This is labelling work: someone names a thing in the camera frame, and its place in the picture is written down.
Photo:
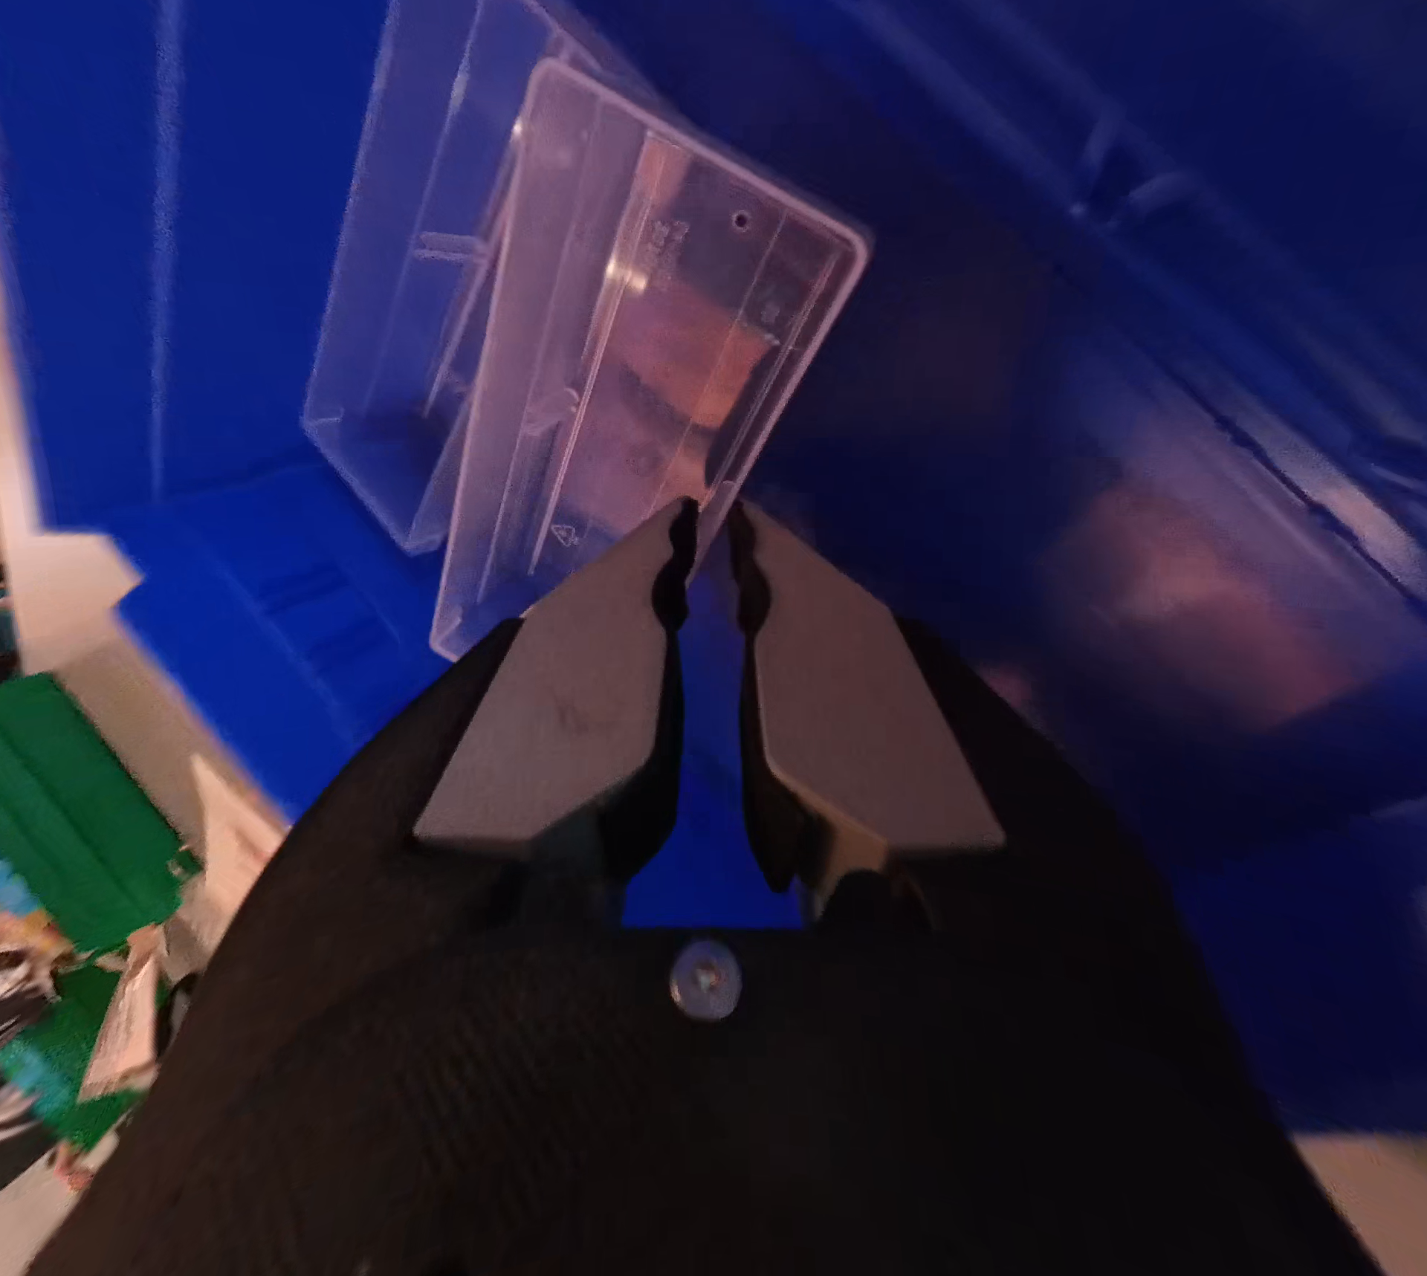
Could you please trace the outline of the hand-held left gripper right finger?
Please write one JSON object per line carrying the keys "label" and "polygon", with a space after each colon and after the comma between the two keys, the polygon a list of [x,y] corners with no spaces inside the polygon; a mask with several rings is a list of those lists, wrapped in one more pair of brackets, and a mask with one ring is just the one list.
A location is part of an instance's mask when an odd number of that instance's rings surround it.
{"label": "hand-held left gripper right finger", "polygon": [[744,830],[777,894],[990,856],[1003,824],[895,613],[752,505],[727,516]]}

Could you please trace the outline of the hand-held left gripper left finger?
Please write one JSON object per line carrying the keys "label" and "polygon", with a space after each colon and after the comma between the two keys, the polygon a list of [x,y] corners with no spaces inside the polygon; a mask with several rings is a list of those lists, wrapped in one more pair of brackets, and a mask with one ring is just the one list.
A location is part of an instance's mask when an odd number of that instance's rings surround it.
{"label": "hand-held left gripper left finger", "polygon": [[672,501],[489,636],[499,666],[419,815],[421,845],[604,885],[659,855],[680,803],[699,524],[695,501]]}

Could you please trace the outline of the large clear plastic drawer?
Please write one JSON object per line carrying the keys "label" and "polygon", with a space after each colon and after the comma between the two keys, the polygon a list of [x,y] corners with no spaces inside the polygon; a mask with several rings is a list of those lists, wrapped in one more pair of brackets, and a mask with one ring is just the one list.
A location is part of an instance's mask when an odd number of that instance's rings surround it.
{"label": "large clear plastic drawer", "polygon": [[872,256],[564,62],[535,67],[516,136],[430,630],[446,661],[680,501],[697,573]]}
{"label": "large clear plastic drawer", "polygon": [[653,88],[565,0],[389,0],[303,430],[404,554],[449,535],[533,71]]}

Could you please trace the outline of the blue plastic bin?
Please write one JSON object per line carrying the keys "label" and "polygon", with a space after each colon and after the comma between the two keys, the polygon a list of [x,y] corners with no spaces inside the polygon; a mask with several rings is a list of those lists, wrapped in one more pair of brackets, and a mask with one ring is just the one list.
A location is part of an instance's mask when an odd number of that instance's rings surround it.
{"label": "blue plastic bin", "polygon": [[[1424,1134],[1424,0],[565,0],[866,233],[744,484],[1049,733],[1306,1130]],[[389,0],[4,0],[42,520],[286,822],[442,672],[303,430]]]}

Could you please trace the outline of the dark green box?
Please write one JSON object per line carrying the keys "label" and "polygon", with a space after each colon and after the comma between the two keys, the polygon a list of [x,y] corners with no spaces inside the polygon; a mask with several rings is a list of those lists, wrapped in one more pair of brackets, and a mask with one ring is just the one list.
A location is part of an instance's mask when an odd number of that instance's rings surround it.
{"label": "dark green box", "polygon": [[198,874],[185,839],[50,676],[2,687],[2,858],[80,955],[164,925]]}

